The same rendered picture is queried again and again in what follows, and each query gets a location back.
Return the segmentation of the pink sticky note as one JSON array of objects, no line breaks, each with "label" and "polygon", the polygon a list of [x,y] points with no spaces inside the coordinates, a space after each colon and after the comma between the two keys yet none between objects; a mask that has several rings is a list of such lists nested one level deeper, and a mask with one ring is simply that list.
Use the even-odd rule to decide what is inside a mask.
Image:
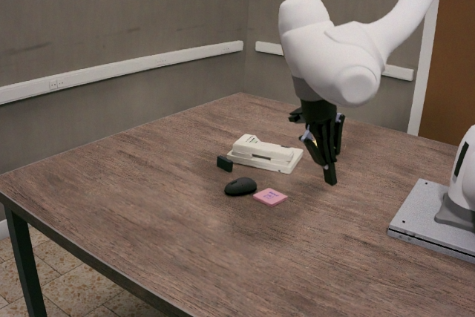
[{"label": "pink sticky note", "polygon": [[273,207],[285,200],[287,200],[287,196],[283,195],[273,189],[265,189],[262,192],[259,192],[253,195],[253,198],[260,201],[261,203],[266,204],[267,206]]}]

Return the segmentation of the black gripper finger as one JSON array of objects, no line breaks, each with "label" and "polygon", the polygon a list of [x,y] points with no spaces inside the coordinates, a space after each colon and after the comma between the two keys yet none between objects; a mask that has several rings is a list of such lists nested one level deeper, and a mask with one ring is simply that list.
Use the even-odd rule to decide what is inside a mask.
[{"label": "black gripper finger", "polygon": [[[300,135],[298,139],[304,143],[307,147],[308,152],[310,153],[312,159],[315,163],[319,164],[323,167],[324,173],[324,182],[330,184],[331,186],[335,185],[334,176],[333,176],[333,166],[330,162],[330,153],[327,146],[327,133],[326,133],[326,126],[324,124],[320,124],[320,132],[321,137],[317,137],[315,135],[315,142],[313,141],[312,135],[309,131],[309,125],[307,126],[304,135]],[[317,145],[317,146],[316,146]]]},{"label": "black gripper finger", "polygon": [[[335,173],[335,162],[337,161],[337,158],[335,158],[335,156],[339,155],[340,153],[341,133],[342,133],[342,125],[344,122],[344,118],[345,118],[344,114],[337,112],[335,122],[332,119],[328,119],[327,121],[328,130],[329,130],[329,133],[327,133],[327,146],[330,153],[330,162],[332,163],[332,170],[333,170],[335,184],[337,183],[336,173]],[[335,147],[335,151],[334,151],[334,147]]]}]

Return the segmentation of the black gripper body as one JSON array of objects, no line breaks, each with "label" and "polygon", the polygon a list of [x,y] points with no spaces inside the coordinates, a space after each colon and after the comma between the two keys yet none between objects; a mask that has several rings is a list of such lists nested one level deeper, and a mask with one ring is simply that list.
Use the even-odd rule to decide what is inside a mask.
[{"label": "black gripper body", "polygon": [[321,137],[319,127],[320,124],[324,124],[327,129],[326,133],[329,133],[327,121],[328,119],[333,119],[335,122],[337,115],[336,104],[329,102],[325,98],[318,100],[300,99],[300,101],[303,115],[306,119],[305,128],[307,129],[307,126],[309,125],[309,131],[312,132],[311,134]]}]

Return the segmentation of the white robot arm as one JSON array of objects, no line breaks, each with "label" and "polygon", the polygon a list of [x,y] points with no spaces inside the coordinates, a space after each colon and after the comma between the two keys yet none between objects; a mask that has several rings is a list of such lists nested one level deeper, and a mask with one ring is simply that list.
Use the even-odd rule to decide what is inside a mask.
[{"label": "white robot arm", "polygon": [[[321,0],[285,0],[278,27],[296,95],[344,107],[368,101],[386,58],[416,29],[432,1],[398,0],[375,22],[334,26]],[[459,145],[434,221],[475,233],[475,125]]]}]

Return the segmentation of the white desk phone body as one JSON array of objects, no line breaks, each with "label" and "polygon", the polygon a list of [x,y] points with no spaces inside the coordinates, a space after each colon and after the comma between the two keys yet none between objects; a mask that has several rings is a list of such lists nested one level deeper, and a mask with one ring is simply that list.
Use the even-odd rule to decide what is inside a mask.
[{"label": "white desk phone body", "polygon": [[266,157],[258,154],[244,154],[236,152],[233,149],[226,155],[226,158],[233,161],[233,163],[239,163],[247,166],[254,166],[261,169],[268,169],[272,171],[278,171],[286,174],[290,174],[297,165],[298,161],[303,156],[303,150],[299,148],[291,148],[288,146],[280,146],[271,143],[261,142],[256,136],[250,134],[244,134],[239,140],[250,143],[257,143],[260,146],[267,146],[271,148],[283,148],[294,151],[294,158],[292,161],[274,160],[271,157]]}]

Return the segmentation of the dark grey computer mouse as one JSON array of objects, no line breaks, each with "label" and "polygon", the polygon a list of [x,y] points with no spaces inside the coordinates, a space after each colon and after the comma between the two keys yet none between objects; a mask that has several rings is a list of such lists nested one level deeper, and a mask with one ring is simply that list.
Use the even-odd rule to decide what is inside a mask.
[{"label": "dark grey computer mouse", "polygon": [[249,177],[240,177],[228,183],[224,192],[229,196],[247,195],[255,192],[257,189],[256,182]]}]

